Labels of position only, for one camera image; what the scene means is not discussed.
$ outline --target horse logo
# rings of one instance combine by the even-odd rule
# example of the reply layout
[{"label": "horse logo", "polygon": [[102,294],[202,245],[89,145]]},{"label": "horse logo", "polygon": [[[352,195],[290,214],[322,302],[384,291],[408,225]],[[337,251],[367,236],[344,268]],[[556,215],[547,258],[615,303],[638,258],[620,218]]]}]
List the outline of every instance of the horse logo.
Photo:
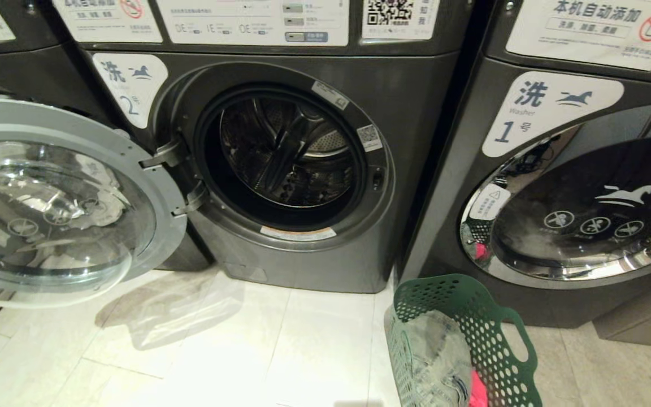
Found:
[{"label": "horse logo", "polygon": [[562,92],[561,94],[566,96],[564,96],[563,99],[557,100],[557,103],[562,102],[559,104],[568,104],[569,106],[582,107],[588,104],[587,98],[592,96],[592,91],[589,90],[587,92],[582,93],[581,95],[572,95],[569,92]]},{"label": "horse logo", "polygon": [[147,67],[145,65],[142,65],[142,67],[139,70],[136,70],[135,68],[129,68],[129,70],[134,71],[132,73],[132,77],[135,79],[151,79],[152,75],[147,72]]},{"label": "horse logo", "polygon": [[619,187],[615,187],[614,185],[605,185],[604,189],[613,190],[614,192],[608,193],[607,195],[595,196],[595,199],[601,200],[599,201],[600,204],[623,205],[630,206],[632,208],[635,207],[635,204],[644,205],[644,201],[641,200],[641,198],[644,194],[651,194],[651,185],[641,186],[640,188],[636,188],[636,190],[633,190],[631,192],[628,190],[621,190]]}]

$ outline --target laundry basket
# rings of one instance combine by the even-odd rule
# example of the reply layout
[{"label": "laundry basket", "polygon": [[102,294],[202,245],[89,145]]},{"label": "laundry basket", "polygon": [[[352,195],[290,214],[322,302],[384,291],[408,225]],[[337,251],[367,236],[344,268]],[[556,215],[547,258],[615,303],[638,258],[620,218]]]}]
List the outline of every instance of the laundry basket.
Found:
[{"label": "laundry basket", "polygon": [[[401,322],[408,322],[434,309],[459,322],[470,347],[472,365],[486,386],[489,405],[542,405],[534,386],[537,354],[521,317],[513,309],[497,305],[477,280],[465,275],[409,280],[396,290],[393,307],[396,310],[393,318],[397,317]],[[509,348],[501,331],[504,320],[516,325],[529,355],[526,361],[517,359]],[[413,400],[410,394],[413,391],[411,355],[407,347],[397,345],[399,340],[398,335],[388,335],[393,377],[400,399]]]}]

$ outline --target open washer door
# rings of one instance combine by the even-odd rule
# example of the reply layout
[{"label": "open washer door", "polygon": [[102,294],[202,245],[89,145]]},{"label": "open washer door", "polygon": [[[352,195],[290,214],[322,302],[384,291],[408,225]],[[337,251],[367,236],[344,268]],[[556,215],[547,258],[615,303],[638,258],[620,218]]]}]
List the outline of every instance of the open washer door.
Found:
[{"label": "open washer door", "polygon": [[186,204],[152,158],[122,131],[0,96],[0,306],[74,304],[160,265]]}]

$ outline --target basket hole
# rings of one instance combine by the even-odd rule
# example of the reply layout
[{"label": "basket hole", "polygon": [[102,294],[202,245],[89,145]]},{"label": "basket hole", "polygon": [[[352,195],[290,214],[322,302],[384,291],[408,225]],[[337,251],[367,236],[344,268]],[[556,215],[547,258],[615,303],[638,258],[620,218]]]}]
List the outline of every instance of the basket hole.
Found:
[{"label": "basket hole", "polygon": [[509,319],[504,319],[501,322],[501,332],[504,333],[506,337],[506,342],[511,348],[511,352],[514,353],[519,361],[525,362],[529,358],[529,351],[527,351],[527,344],[522,340],[522,336],[519,334],[514,322]]}]

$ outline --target washer door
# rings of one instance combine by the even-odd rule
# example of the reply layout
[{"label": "washer door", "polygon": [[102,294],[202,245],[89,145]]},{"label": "washer door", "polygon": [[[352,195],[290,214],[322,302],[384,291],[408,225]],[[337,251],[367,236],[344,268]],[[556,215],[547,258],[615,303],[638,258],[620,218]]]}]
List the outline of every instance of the washer door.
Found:
[{"label": "washer door", "polygon": [[164,261],[183,195],[127,135],[0,96],[0,306],[74,304]]},{"label": "washer door", "polygon": [[651,106],[592,119],[517,154],[472,196],[461,237],[483,270],[532,287],[651,272]]}]

